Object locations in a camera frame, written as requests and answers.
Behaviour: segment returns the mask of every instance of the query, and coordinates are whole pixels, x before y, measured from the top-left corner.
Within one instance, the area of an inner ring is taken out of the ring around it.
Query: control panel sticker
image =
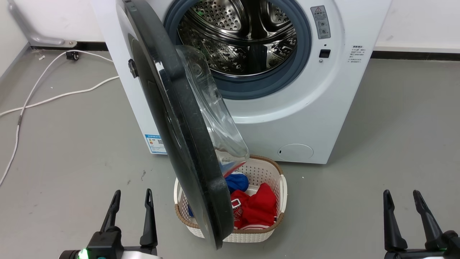
[[[318,39],[328,39],[331,37],[328,14],[324,6],[314,6],[310,8],[313,18],[315,19]]]

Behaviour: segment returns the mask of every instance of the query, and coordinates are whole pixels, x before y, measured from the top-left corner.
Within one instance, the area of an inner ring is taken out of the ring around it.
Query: black baseboard
[[[459,53],[372,51],[371,59],[451,60],[460,61]]]
[[[75,47],[34,47],[37,50],[83,50],[83,51],[109,51],[105,42],[78,42]]]
[[[84,50],[109,51],[105,42],[78,42],[74,48],[64,47],[32,47],[44,50]],[[451,60],[460,61],[460,53],[429,53],[429,52],[400,52],[400,51],[372,51],[371,59],[408,59],[408,60]]]

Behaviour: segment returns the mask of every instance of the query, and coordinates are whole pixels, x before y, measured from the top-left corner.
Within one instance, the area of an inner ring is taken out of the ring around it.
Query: electrical cord
[[[8,171],[10,170],[11,164],[13,163],[14,156],[16,155],[17,146],[18,146],[18,143],[19,143],[19,130],[20,130],[20,127],[21,127],[21,122],[22,122],[24,110],[25,110],[26,108],[30,108],[30,107],[34,107],[34,106],[37,106],[37,105],[40,105],[40,104],[44,104],[44,103],[47,103],[47,102],[49,102],[49,101],[52,101],[52,100],[55,100],[55,99],[58,99],[58,98],[61,98],[61,97],[67,96],[67,95],[89,92],[89,91],[92,91],[92,90],[98,88],[99,86],[103,85],[104,83],[106,83],[106,82],[108,82],[108,81],[111,81],[111,80],[114,80],[114,79],[119,78],[119,76],[111,77],[111,78],[109,78],[109,79],[106,79],[106,80],[100,82],[99,84],[97,84],[96,86],[94,86],[94,87],[92,87],[92,88],[90,88],[90,89],[81,90],[81,91],[75,91],[75,92],[66,93],[66,94],[61,94],[61,95],[58,95],[58,96],[49,98],[49,99],[47,99],[47,100],[44,100],[44,101],[41,101],[41,102],[38,102],[38,103],[35,103],[35,104],[32,104],[32,105],[27,106],[27,103],[29,102],[30,97],[32,96],[32,94],[33,94],[35,88],[37,87],[37,85],[38,85],[38,83],[40,82],[40,80],[41,80],[41,78],[43,77],[43,75],[46,73],[46,71],[50,68],[50,66],[51,66],[58,58],[60,58],[61,56],[65,55],[67,52],[80,52],[80,53],[86,53],[86,54],[93,55],[93,56],[96,56],[96,57],[100,57],[100,58],[103,58],[103,59],[105,59],[105,60],[107,60],[107,61],[113,62],[112,60],[110,60],[110,59],[108,59],[108,58],[105,58],[105,57],[103,57],[103,56],[101,56],[101,55],[97,55],[97,54],[93,54],[93,53],[86,52],[86,51],[81,51],[81,50],[68,50],[68,51],[66,51],[66,52],[64,52],[64,53],[61,53],[61,54],[59,54],[53,61],[51,61],[51,63],[45,68],[45,71],[43,71],[43,73],[41,74],[41,76],[38,78],[37,82],[35,83],[34,87],[33,87],[32,90],[30,91],[29,96],[27,97],[27,99],[26,99],[26,101],[25,101],[25,103],[24,103],[24,105],[23,105],[22,107],[16,108],[16,109],[12,109],[12,110],[9,110],[9,111],[0,113],[0,117],[1,117],[1,116],[5,115],[5,114],[8,114],[8,113],[11,113],[11,112],[15,112],[15,111],[21,110],[21,113],[19,114],[19,119],[18,119],[18,121],[17,121],[17,127],[16,127],[16,143],[14,144],[13,154],[11,155],[10,162],[9,162],[8,165],[6,166],[5,173],[3,174],[2,178],[0,179],[0,186],[2,185],[3,181],[5,180],[5,177],[6,177],[6,175],[8,174]]]

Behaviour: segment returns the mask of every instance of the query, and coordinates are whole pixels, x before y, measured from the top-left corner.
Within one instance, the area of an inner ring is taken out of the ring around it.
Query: white plastic basket
[[[283,220],[288,198],[288,185],[286,184],[286,179],[284,178],[281,168],[275,161],[260,156],[251,155],[251,158],[243,166],[238,168],[237,171],[247,176],[249,188],[246,193],[249,195],[256,193],[259,186],[264,182],[270,186],[276,196],[278,218],[271,227],[263,230],[233,230],[233,233],[226,237],[224,242],[257,243],[265,241],[273,234],[275,228]],[[190,217],[188,213],[188,201],[177,178],[174,184],[174,204],[177,217],[179,217],[180,221],[187,226],[192,234],[204,238],[195,219]]]

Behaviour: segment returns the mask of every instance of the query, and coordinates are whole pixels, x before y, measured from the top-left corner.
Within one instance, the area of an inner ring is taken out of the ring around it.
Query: woven basket rim
[[[283,174],[283,170],[281,169],[281,167],[273,160],[271,160],[270,158],[267,158],[267,157],[262,157],[262,156],[256,156],[256,155],[250,155],[251,159],[257,159],[257,160],[263,160],[265,162],[268,162],[270,164],[272,164],[276,170],[278,170],[278,173],[280,175]],[[174,204],[174,209],[176,211],[176,215],[177,217],[179,218],[179,220],[184,223],[184,225],[190,227],[190,228],[193,228],[193,229],[199,229],[198,227],[198,224],[195,224],[195,223],[192,223],[188,220],[186,220],[184,217],[182,217],[182,215],[180,214],[180,210],[179,210],[179,204]],[[278,227],[278,225],[281,223],[281,221],[283,221],[283,218],[284,218],[284,213],[281,212],[280,213],[280,216],[278,217],[277,221],[271,225],[270,227],[266,228],[266,229],[262,229],[262,230],[233,230],[232,234],[263,234],[263,233],[268,233],[272,230],[274,230],[275,228]]]

